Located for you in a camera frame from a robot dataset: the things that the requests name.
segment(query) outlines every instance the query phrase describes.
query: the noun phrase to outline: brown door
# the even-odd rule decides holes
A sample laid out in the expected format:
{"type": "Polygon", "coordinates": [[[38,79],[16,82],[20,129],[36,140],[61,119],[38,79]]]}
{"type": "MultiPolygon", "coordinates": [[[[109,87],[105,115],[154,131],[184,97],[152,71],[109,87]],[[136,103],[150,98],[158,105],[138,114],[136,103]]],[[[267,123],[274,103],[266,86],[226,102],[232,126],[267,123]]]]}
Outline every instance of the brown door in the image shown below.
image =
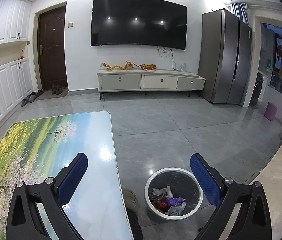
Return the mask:
{"type": "Polygon", "coordinates": [[[52,85],[67,87],[64,59],[64,19],[66,7],[60,7],[39,15],[38,52],[43,90],[52,85]]]}

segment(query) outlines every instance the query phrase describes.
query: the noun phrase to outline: tv stand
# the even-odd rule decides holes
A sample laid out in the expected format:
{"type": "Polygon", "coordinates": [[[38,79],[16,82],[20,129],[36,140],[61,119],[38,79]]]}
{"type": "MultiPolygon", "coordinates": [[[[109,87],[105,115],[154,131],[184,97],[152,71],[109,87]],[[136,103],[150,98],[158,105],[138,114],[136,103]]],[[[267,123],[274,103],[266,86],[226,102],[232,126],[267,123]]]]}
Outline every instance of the tv stand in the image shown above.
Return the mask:
{"type": "Polygon", "coordinates": [[[203,90],[205,78],[190,72],[171,70],[100,70],[98,73],[100,100],[102,94],[117,91],[189,91],[203,90]]]}

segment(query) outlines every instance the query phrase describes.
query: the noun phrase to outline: drawer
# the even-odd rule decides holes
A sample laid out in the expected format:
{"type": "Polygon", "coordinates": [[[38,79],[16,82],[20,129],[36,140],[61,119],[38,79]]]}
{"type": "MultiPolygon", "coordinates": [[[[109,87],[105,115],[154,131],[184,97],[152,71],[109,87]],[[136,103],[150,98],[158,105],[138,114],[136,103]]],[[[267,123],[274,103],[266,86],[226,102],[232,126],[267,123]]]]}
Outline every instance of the drawer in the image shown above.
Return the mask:
{"type": "Polygon", "coordinates": [[[139,74],[112,74],[101,76],[101,90],[128,90],[140,88],[139,74]]]}
{"type": "Polygon", "coordinates": [[[144,89],[176,89],[178,77],[143,75],[144,89]]]}
{"type": "Polygon", "coordinates": [[[204,79],[178,77],[178,90],[203,90],[204,79]]]}

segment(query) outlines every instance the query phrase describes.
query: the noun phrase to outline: shoe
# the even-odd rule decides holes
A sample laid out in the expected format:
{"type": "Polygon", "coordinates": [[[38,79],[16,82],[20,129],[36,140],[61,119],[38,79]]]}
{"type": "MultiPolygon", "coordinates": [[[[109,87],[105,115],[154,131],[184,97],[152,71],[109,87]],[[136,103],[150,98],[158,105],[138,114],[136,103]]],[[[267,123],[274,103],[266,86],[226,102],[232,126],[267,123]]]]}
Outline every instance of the shoe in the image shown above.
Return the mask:
{"type": "Polygon", "coordinates": [[[62,93],[62,87],[60,85],[57,85],[56,94],[60,95],[61,93],[62,93]]]}
{"type": "Polygon", "coordinates": [[[132,210],[136,215],[138,215],[139,202],[136,194],[131,189],[123,188],[122,195],[125,207],[132,210]]]}
{"type": "Polygon", "coordinates": [[[36,94],[36,98],[40,97],[43,93],[44,93],[44,91],[42,89],[38,90],[38,92],[36,94]]]}
{"type": "Polygon", "coordinates": [[[36,95],[31,95],[29,99],[29,103],[32,103],[33,101],[35,101],[35,99],[36,99],[36,95]]]}
{"type": "Polygon", "coordinates": [[[52,85],[52,91],[51,91],[51,93],[52,93],[53,95],[56,93],[56,89],[57,89],[56,85],[53,84],[53,85],[52,85]]]}
{"type": "Polygon", "coordinates": [[[24,100],[22,100],[21,106],[25,106],[27,103],[29,103],[30,96],[27,96],[24,100]]]}

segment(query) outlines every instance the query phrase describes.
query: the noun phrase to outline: tv screen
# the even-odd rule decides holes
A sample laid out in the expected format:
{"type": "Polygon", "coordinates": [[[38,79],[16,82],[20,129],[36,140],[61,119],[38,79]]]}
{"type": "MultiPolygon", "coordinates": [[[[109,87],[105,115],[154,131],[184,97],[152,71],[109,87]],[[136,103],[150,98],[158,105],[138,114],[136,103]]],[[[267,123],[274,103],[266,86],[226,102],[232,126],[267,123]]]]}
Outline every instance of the tv screen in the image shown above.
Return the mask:
{"type": "Polygon", "coordinates": [[[185,50],[187,7],[163,0],[93,0],[91,46],[143,44],[185,50]]]}

